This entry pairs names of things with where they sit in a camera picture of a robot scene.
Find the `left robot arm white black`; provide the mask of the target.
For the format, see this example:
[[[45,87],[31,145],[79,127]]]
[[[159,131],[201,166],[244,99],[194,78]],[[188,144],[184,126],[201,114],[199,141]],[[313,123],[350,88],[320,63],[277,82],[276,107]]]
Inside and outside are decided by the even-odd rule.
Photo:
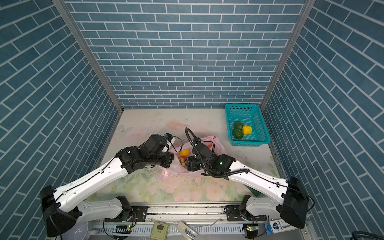
[[[43,188],[40,198],[48,237],[61,236],[76,224],[100,219],[135,222],[136,214],[126,197],[95,203],[87,198],[136,170],[155,166],[169,168],[175,157],[169,151],[174,142],[171,134],[153,134],[140,146],[119,150],[107,163],[69,184]]]

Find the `yellow fruit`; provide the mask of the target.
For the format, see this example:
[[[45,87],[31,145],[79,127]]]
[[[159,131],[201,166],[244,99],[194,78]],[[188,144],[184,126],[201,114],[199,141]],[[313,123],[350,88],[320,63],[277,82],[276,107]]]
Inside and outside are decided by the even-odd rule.
[[[251,126],[243,126],[242,132],[244,135],[250,135],[253,133],[253,128]]]

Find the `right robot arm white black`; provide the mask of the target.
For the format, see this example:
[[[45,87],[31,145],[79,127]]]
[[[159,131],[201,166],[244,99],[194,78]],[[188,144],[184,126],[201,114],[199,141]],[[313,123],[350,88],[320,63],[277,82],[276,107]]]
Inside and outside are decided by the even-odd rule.
[[[199,138],[189,142],[193,156],[186,159],[188,171],[204,170],[204,176],[223,178],[254,189],[272,200],[272,212],[278,213],[286,223],[298,229],[305,227],[312,198],[299,179],[278,179],[249,168],[231,156],[217,155]]]

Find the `pink plastic bag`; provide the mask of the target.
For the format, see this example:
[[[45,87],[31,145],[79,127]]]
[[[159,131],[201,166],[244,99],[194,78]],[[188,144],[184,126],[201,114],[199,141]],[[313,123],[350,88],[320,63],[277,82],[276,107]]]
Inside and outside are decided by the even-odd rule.
[[[212,150],[213,146],[215,146],[214,153],[217,156],[227,153],[224,146],[222,145],[221,141],[216,136],[204,137],[204,138],[201,138],[201,141],[210,150]],[[195,154],[193,153],[192,145],[190,143],[184,144],[182,150],[185,150],[185,149],[189,149],[190,154],[188,157],[186,157],[186,167],[183,167],[179,162],[179,158],[181,157],[180,154],[177,153],[177,151],[173,147],[171,147],[169,152],[174,154],[175,157],[171,163],[171,166],[168,169],[161,167],[161,169],[162,169],[161,179],[162,180],[165,180],[165,179],[170,178],[172,176],[186,176],[186,177],[193,177],[193,178],[202,177],[204,170],[201,169],[201,161],[198,158],[196,158]],[[197,167],[196,171],[189,171],[187,169],[187,160],[191,160],[191,164],[193,164],[193,167]]]

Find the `teal plastic basket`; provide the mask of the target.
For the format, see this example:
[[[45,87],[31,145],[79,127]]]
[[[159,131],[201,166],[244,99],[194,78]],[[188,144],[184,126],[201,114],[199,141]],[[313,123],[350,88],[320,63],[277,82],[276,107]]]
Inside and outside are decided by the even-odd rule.
[[[260,147],[271,142],[261,109],[257,105],[227,104],[225,106],[228,136],[232,146],[236,147]],[[243,126],[251,126],[253,133],[244,135],[242,140],[236,140],[232,136],[234,122],[240,121]]]

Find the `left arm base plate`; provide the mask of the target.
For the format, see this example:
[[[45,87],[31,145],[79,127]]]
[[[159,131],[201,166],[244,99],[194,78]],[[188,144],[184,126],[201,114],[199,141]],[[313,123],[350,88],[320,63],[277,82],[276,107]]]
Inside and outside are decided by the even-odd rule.
[[[107,223],[137,223],[144,222],[147,217],[148,206],[133,206],[130,209],[123,209],[122,212],[113,219],[105,219]]]

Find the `green pepper fruit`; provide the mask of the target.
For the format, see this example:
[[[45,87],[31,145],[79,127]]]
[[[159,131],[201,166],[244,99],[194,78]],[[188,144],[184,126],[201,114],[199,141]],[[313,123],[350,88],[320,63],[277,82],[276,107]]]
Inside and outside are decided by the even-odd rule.
[[[236,139],[236,140],[242,140],[243,137],[244,137],[244,134],[243,134],[243,131],[241,129],[237,129],[235,128],[233,131],[232,131],[232,136]]]

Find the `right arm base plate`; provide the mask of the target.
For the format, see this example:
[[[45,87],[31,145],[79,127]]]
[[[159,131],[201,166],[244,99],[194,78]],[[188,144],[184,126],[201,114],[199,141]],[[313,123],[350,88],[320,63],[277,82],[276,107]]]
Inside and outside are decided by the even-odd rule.
[[[224,207],[224,213],[226,214],[228,222],[265,222],[268,220],[266,215],[253,216],[247,210],[241,210],[239,205],[226,205]]]

